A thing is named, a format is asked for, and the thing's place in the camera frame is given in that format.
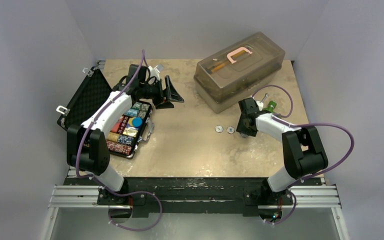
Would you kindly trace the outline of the blue round button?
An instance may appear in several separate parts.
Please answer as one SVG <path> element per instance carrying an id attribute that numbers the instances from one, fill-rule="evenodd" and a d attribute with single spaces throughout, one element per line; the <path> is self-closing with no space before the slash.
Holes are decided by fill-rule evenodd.
<path id="1" fill-rule="evenodd" d="M 133 117 L 132 127 L 140 128 L 143 124 L 143 120 L 140 117 Z"/>

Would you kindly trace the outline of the yellow big blind button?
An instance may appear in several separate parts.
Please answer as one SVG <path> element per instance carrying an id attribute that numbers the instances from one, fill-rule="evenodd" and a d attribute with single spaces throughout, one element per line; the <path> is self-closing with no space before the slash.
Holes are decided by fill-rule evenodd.
<path id="1" fill-rule="evenodd" d="M 128 122 L 127 122 L 127 123 L 128 123 L 130 126 L 133 126 L 132 121 L 133 121 L 133 117 L 130 117 L 130 118 L 128 119 Z"/>

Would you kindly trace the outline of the clear dealer button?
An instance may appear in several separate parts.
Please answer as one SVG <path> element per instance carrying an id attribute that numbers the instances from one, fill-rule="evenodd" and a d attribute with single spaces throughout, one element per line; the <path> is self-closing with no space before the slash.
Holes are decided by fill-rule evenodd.
<path id="1" fill-rule="evenodd" d="M 138 130 L 136 128 L 134 128 L 134 127 L 129 127 L 127 129 L 125 129 L 123 134 L 126 135 L 126 136 L 130 136 L 130 137 L 136 137 L 137 134 L 138 134 Z"/>

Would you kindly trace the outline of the red playing card deck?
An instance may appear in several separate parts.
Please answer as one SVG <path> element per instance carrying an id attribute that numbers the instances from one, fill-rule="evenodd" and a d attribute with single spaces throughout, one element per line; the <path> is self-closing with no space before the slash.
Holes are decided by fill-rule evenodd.
<path id="1" fill-rule="evenodd" d="M 122 134 L 124 131 L 124 124 L 122 122 L 117 122 L 112 129 L 110 130 L 111 133 L 116 133 L 116 134 Z"/>

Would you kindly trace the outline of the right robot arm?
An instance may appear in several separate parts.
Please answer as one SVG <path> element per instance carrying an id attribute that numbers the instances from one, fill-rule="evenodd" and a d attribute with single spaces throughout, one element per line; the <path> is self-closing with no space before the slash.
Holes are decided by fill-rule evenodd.
<path id="1" fill-rule="evenodd" d="M 316 127 L 297 126 L 284 121 L 260 108 L 251 97 L 240 100 L 238 105 L 238 133 L 255 137 L 261 132 L 282 144 L 284 167 L 263 182 L 260 196 L 264 202 L 274 203 L 281 192 L 298 179 L 327 168 L 328 158 Z"/>

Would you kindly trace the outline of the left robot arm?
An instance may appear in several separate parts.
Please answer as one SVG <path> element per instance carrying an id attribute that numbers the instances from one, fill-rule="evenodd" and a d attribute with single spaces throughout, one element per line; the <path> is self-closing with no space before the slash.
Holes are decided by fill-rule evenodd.
<path id="1" fill-rule="evenodd" d="M 157 109 L 170 109 L 185 101 L 169 75 L 160 78 L 158 67 L 131 64 L 128 74 L 110 89 L 88 119 L 67 128 L 67 163 L 78 177 L 96 180 L 110 190 L 110 199 L 118 205 L 128 201 L 129 191 L 123 187 L 125 179 L 110 166 L 107 138 L 119 118 L 142 99 L 151 100 Z"/>

